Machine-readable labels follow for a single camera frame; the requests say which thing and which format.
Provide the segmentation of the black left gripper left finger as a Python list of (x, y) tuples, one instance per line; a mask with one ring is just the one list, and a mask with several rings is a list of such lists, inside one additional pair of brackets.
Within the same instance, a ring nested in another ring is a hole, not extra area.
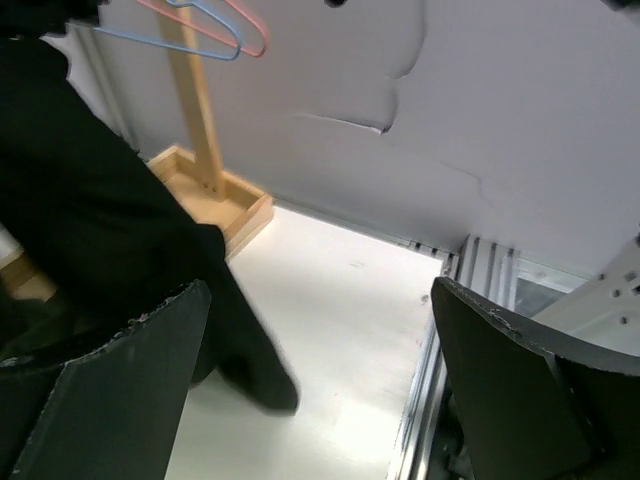
[(164, 478), (209, 305), (195, 281), (138, 319), (2, 361), (2, 478)]

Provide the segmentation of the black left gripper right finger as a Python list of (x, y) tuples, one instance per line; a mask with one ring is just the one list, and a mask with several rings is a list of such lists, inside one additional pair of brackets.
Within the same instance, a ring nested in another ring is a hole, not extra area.
[(437, 278), (435, 324), (478, 479), (636, 479), (639, 360)]

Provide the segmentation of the black shorts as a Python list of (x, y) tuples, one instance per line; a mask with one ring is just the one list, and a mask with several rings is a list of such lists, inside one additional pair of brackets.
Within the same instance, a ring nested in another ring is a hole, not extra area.
[(1, 223), (71, 304), (129, 320), (201, 280), (212, 303), (192, 380), (219, 371), (258, 406), (292, 414), (298, 389), (226, 261), (224, 235), (183, 209), (69, 82), (47, 42), (96, 1), (1, 5)]

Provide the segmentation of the pink hanger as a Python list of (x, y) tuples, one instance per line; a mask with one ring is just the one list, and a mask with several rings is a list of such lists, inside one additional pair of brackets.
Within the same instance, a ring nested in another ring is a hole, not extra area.
[(200, 34), (207, 40), (253, 58), (262, 57), (270, 43), (264, 21), (243, 1), (137, 1), (140, 6)]

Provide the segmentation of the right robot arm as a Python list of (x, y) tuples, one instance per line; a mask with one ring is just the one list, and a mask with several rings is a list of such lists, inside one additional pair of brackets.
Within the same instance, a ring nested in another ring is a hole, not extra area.
[(597, 275), (537, 313), (543, 325), (637, 357), (639, 355), (639, 238)]

